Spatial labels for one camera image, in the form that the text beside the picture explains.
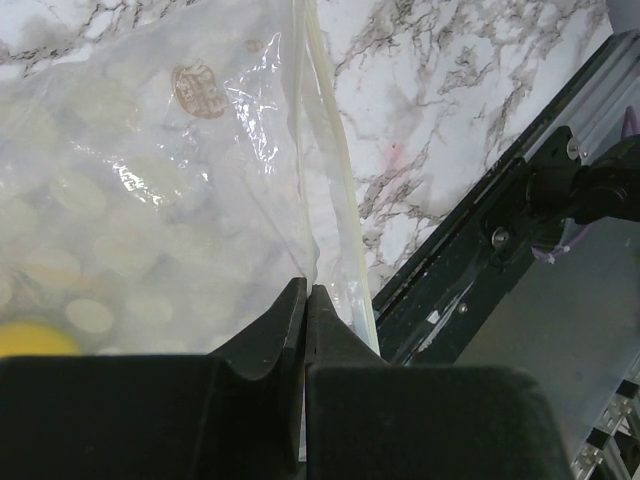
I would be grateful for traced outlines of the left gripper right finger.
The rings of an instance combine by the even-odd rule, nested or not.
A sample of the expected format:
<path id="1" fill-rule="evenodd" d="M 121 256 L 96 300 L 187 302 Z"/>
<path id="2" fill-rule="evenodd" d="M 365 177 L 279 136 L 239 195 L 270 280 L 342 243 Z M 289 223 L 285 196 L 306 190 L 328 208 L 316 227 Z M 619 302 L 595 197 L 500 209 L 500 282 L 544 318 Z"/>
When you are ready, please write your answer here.
<path id="1" fill-rule="evenodd" d="M 397 366 L 338 317 L 323 286 L 306 320 L 310 479 L 568 479 L 551 408 L 501 367 Z"/>

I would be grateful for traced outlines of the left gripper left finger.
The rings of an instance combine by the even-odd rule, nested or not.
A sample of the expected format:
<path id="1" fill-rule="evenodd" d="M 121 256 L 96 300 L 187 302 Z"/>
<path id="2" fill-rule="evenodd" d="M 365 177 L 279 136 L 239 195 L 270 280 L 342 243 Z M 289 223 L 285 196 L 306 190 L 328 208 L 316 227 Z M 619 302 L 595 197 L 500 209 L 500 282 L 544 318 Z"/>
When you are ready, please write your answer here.
<path id="1" fill-rule="evenodd" d="M 286 479 L 298 467 L 306 282 L 206 355 L 1 363 L 5 479 Z"/>

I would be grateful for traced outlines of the yellow lemon toy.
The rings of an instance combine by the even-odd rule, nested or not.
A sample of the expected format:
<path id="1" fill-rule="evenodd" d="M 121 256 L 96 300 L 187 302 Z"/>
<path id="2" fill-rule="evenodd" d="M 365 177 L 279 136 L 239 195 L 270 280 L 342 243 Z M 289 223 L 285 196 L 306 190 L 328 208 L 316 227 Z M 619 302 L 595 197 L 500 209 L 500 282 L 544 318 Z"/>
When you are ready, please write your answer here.
<path id="1" fill-rule="evenodd" d="M 1 326 L 0 354 L 15 356 L 80 355 L 81 349 L 69 335 L 44 324 L 12 322 Z"/>

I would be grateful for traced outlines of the clear zip top bag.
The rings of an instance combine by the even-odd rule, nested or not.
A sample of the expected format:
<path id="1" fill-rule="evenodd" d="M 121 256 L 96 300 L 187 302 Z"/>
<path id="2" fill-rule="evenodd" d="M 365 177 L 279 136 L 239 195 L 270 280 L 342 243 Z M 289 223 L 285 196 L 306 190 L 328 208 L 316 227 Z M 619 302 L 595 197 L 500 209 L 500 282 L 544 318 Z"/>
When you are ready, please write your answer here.
<path id="1" fill-rule="evenodd" d="M 1 5 L 1 326 L 204 353 L 294 278 L 379 346 L 312 1 Z"/>

